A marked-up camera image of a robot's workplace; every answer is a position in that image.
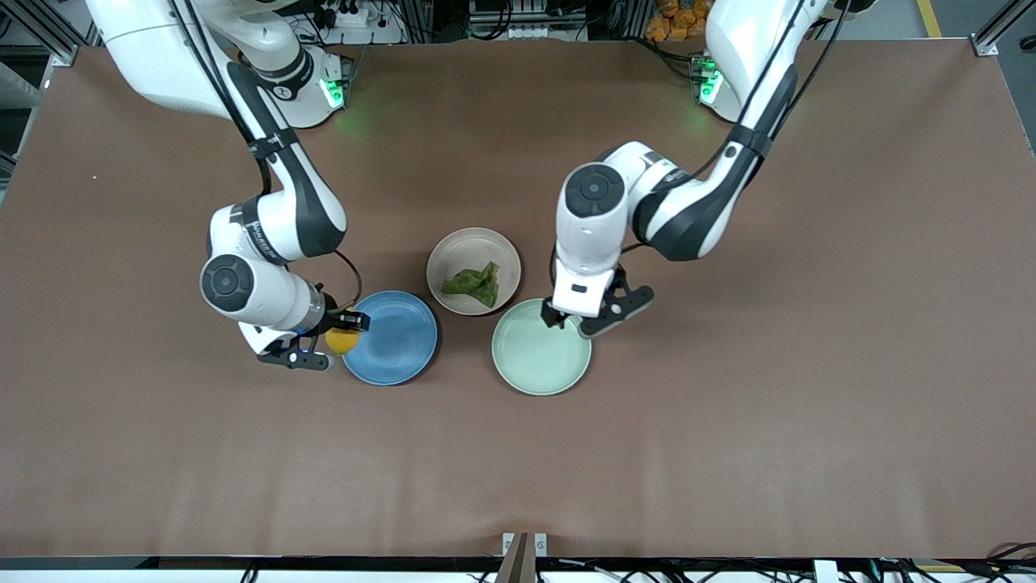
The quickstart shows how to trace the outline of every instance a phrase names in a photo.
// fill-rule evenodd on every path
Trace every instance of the light green plate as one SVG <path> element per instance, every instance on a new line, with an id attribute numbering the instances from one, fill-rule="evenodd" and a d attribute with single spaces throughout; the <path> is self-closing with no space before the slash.
<path id="1" fill-rule="evenodd" d="M 493 332 L 493 365 L 512 387 L 530 396 L 557 395 L 576 384 L 589 367 L 591 342 L 579 337 L 581 320 L 565 329 L 547 328 L 543 300 L 526 300 L 508 311 Z"/>

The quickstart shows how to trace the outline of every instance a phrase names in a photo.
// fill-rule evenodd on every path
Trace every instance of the beige plate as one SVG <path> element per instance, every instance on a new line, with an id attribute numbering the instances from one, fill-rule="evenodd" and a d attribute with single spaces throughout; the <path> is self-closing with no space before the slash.
<path id="1" fill-rule="evenodd" d="M 496 269 L 496 303 L 487 309 L 470 296 L 443 294 L 442 282 L 461 269 L 479 269 L 493 261 Z M 482 227 L 454 231 L 445 236 L 428 258 L 428 288 L 432 296 L 448 311 L 462 316 L 489 314 L 514 296 L 521 281 L 521 260 L 518 250 L 502 234 Z"/>

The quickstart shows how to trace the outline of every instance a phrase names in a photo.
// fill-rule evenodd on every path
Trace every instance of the green fabric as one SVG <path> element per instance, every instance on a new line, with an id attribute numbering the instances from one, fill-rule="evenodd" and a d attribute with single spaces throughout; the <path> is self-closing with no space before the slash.
<path id="1" fill-rule="evenodd" d="M 461 269 L 442 282 L 442 293 L 470 296 L 491 309 L 496 303 L 496 263 L 489 261 L 481 271 Z"/>

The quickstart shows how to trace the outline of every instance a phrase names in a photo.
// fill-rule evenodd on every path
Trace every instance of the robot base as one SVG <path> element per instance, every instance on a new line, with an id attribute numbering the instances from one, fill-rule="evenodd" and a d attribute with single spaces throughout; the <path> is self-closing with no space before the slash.
<path id="1" fill-rule="evenodd" d="M 277 101 L 292 127 L 319 125 L 349 103 L 352 59 L 319 47 L 306 47 L 306 51 L 313 57 L 313 77 L 298 90 L 295 98 Z"/>

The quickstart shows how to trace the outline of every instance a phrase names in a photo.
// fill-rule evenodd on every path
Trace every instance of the green indicator light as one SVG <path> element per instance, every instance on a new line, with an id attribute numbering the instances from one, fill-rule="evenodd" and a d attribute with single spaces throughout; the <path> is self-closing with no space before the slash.
<path id="1" fill-rule="evenodd" d="M 345 99 L 342 96 L 342 84 L 338 81 L 320 80 L 320 88 L 323 89 L 327 105 L 333 108 L 342 107 Z"/>
<path id="2" fill-rule="evenodd" d="M 719 90 L 719 86 L 722 83 L 723 74 L 718 70 L 713 72 L 712 77 L 701 84 L 701 103 L 711 105 L 714 100 L 716 100 L 716 92 Z"/>

